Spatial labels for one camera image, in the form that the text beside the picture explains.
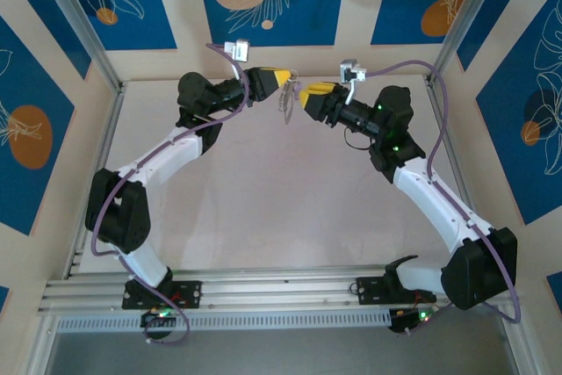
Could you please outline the aluminium side rail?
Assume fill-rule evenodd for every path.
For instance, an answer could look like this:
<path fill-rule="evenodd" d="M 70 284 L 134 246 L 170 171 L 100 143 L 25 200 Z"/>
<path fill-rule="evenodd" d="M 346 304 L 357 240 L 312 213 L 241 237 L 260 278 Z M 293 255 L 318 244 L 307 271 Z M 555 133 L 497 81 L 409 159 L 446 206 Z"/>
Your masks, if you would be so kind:
<path fill-rule="evenodd" d="M 94 155 L 95 160 L 93 162 L 93 167 L 86 179 L 86 195 L 82 203 L 81 211 L 79 212 L 77 217 L 74 238 L 70 243 L 66 263 L 61 274 L 62 279 L 67 279 L 73 275 L 75 258 L 77 256 L 81 256 L 82 254 L 83 245 L 88 233 L 84 222 L 87 214 L 87 204 L 90 195 L 91 179 L 93 178 L 94 174 L 99 169 L 102 169 L 107 163 L 107 159 L 111 150 L 112 140 L 115 134 L 116 126 L 118 124 L 120 111 L 124 102 L 124 97 L 126 95 L 127 85 L 128 82 L 123 82 L 120 85 L 119 91 L 117 92 L 117 95 L 112 102 L 112 107 L 104 122 L 104 131 L 102 132 L 101 141 L 99 143 L 99 146 L 97 147 L 96 154 Z"/>
<path fill-rule="evenodd" d="M 438 84 L 430 81 L 430 76 L 424 76 L 423 81 L 429 104 L 428 114 L 432 127 L 431 133 L 435 135 L 434 139 L 427 141 L 429 150 L 432 150 L 440 131 L 443 129 L 444 111 L 441 105 L 443 97 Z M 473 201 L 472 194 L 467 184 L 466 174 L 461 168 L 460 143 L 454 137 L 455 134 L 451 123 L 452 119 L 449 119 L 442 142 L 437 148 L 433 167 L 440 178 L 442 178 L 461 201 L 475 213 L 478 211 L 478 207 Z"/>

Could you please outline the aluminium frame post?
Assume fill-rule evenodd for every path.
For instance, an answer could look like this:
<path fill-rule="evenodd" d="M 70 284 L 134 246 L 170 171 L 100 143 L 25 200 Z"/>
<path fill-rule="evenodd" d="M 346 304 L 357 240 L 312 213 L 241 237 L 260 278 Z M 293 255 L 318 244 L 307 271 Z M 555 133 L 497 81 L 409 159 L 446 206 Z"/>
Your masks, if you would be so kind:
<path fill-rule="evenodd" d="M 437 75 L 444 76 L 450 61 L 454 58 L 457 50 L 470 29 L 473 20 L 478 14 L 485 0 L 464 0 L 448 34 L 444 38 L 443 45 L 436 58 L 434 66 L 436 71 L 429 74 L 429 86 L 433 88 L 437 82 Z"/>
<path fill-rule="evenodd" d="M 59 319 L 55 315 L 39 317 L 39 325 L 19 375 L 46 375 Z"/>
<path fill-rule="evenodd" d="M 97 65 L 102 77 L 112 88 L 113 92 L 118 95 L 123 87 L 123 82 L 119 79 L 118 73 L 109 60 L 104 46 L 90 20 L 87 18 L 80 2 L 78 0 L 55 0 L 55 2 L 90 58 Z"/>
<path fill-rule="evenodd" d="M 529 313 L 521 306 L 521 320 L 518 324 L 502 321 L 507 335 L 517 373 L 519 375 L 550 375 L 537 336 L 531 324 Z"/>

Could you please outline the aluminium front beam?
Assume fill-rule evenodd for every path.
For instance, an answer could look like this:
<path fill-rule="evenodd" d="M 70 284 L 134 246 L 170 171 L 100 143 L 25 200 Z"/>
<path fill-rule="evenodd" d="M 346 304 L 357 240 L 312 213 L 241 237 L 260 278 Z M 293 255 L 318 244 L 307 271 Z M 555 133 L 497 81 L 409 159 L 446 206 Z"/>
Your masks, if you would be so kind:
<path fill-rule="evenodd" d="M 200 281 L 201 312 L 299 311 L 358 308 L 349 286 L 377 277 L 382 265 L 305 269 L 178 270 L 177 281 Z M 40 315 L 108 314 L 121 310 L 124 272 L 76 273 L 47 281 Z"/>

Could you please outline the black controller board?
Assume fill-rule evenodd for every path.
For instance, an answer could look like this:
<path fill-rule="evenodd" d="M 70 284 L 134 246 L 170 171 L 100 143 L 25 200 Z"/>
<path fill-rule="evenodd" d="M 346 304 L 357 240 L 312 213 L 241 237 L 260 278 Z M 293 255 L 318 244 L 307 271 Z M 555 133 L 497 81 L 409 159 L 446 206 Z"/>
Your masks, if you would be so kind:
<path fill-rule="evenodd" d="M 149 343 L 162 341 L 171 334 L 169 330 L 164 331 L 164 329 L 174 328 L 176 324 L 176 317 L 168 308 L 153 308 L 140 318 L 140 327 Z"/>
<path fill-rule="evenodd" d="M 428 322 L 433 313 L 433 310 L 428 308 L 390 309 L 391 326 L 389 329 L 395 334 L 408 335 Z"/>

